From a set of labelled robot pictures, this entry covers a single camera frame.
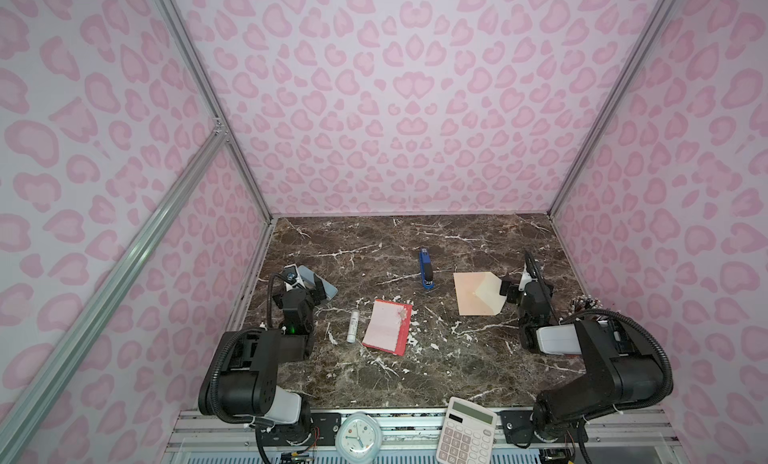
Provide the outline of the beige envelope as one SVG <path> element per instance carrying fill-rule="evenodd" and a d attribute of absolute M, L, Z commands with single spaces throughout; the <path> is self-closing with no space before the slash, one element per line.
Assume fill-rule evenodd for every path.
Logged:
<path fill-rule="evenodd" d="M 503 281 L 491 272 L 453 274 L 458 312 L 463 316 L 498 315 L 506 297 L 501 294 Z"/>

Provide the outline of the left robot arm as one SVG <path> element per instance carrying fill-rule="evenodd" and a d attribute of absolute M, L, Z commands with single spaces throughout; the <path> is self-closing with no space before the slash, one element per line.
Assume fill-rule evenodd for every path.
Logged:
<path fill-rule="evenodd" d="M 198 409 L 228 424 L 243 424 L 279 440 L 303 443 L 315 431 L 310 405 L 298 393 L 278 385 L 284 363 L 308 359 L 315 343 L 314 310 L 333 298 L 337 289 L 316 278 L 312 284 L 268 287 L 263 328 L 223 334 L 198 395 Z"/>

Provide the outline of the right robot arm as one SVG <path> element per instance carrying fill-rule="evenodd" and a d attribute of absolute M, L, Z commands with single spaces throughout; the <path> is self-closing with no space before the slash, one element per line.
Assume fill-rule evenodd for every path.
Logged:
<path fill-rule="evenodd" d="M 570 436 L 584 451 L 591 421 L 626 410 L 654 406 L 674 388 L 671 360 L 642 325 L 616 311 L 583 307 L 554 321 L 549 282 L 525 276 L 504 278 L 499 294 L 516 306 L 519 340 L 537 354 L 575 355 L 584 373 L 559 387 L 540 391 L 530 417 L 507 426 L 507 441 L 521 449 L 535 440 Z"/>

